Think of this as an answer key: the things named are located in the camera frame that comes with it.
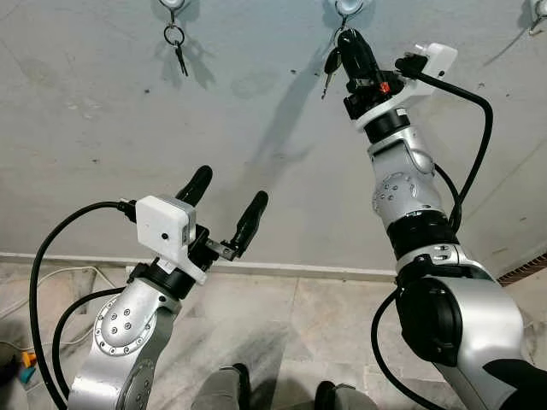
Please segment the grey robot leg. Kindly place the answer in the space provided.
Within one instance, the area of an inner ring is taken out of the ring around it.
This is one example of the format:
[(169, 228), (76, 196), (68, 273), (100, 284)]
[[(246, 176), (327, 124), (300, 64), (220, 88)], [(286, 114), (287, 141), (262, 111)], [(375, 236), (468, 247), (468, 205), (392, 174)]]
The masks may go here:
[(314, 410), (379, 410), (378, 405), (363, 391), (351, 385), (323, 380), (316, 388)]
[(208, 375), (189, 410), (250, 410), (250, 395), (249, 367), (235, 363)]

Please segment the red tiled wall edge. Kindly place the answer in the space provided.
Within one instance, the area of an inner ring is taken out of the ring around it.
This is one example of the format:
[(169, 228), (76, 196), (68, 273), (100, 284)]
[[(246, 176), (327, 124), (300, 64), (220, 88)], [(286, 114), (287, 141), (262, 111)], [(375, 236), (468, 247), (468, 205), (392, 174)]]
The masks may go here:
[(539, 257), (524, 263), (524, 265), (519, 266), (519, 268), (500, 276), (497, 278), (497, 282), (502, 286), (516, 284), (516, 282), (523, 280), (523, 278), (530, 278), (533, 274), (542, 271), (545, 268), (547, 268), (547, 254), (542, 254)]

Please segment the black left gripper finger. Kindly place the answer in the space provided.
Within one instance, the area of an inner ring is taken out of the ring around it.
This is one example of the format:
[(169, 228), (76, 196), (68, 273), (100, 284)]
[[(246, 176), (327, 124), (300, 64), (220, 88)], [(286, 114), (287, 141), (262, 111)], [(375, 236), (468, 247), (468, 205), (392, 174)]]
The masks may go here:
[(251, 199), (249, 207), (246, 208), (241, 219), (236, 223), (235, 235), (232, 237), (233, 259), (242, 257), (249, 248), (251, 241), (261, 225), (263, 211), (268, 206), (268, 194), (266, 191), (258, 191)]
[(212, 175), (214, 175), (214, 169), (211, 167), (197, 168), (194, 176), (177, 192), (176, 198), (180, 202), (187, 203), (188, 206), (196, 206), (206, 194)]

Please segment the grey robot left leg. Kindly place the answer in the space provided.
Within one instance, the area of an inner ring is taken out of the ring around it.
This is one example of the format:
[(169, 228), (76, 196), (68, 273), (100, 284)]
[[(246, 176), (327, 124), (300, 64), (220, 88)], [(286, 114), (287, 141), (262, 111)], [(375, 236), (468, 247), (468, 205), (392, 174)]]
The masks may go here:
[(235, 363), (208, 375), (189, 410), (250, 410), (250, 395), (249, 367)]

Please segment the small orange object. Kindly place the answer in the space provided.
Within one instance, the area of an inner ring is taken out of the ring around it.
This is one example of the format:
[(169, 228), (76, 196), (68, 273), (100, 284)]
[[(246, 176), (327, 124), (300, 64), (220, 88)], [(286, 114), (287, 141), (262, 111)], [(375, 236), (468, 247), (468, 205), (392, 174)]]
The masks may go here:
[(38, 371), (38, 356), (34, 350), (21, 350), (17, 355), (17, 363), (19, 363), (19, 372), (17, 379), (20, 383), (27, 385), (31, 382), (32, 376)]

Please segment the grey robot right leg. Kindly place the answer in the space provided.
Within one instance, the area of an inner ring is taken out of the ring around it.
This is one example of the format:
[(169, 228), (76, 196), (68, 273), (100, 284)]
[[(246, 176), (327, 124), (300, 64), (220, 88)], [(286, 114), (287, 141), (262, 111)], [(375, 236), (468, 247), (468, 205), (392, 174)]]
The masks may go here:
[(363, 391), (351, 385), (323, 380), (316, 388), (314, 410), (379, 410), (378, 405)]

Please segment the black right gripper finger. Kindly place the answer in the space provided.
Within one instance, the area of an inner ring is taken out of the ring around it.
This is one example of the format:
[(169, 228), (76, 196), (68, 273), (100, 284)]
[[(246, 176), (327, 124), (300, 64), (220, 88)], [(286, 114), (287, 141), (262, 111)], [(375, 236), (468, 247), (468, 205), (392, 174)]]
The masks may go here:
[(364, 78), (363, 79), (379, 79), (380, 69), (379, 64), (375, 60), (375, 55), (371, 50), (370, 44), (367, 40), (361, 35), (361, 62), (364, 69)]
[(343, 30), (339, 34), (339, 54), (341, 65), (351, 79), (363, 79), (364, 69), (361, 62), (361, 35), (357, 30)]

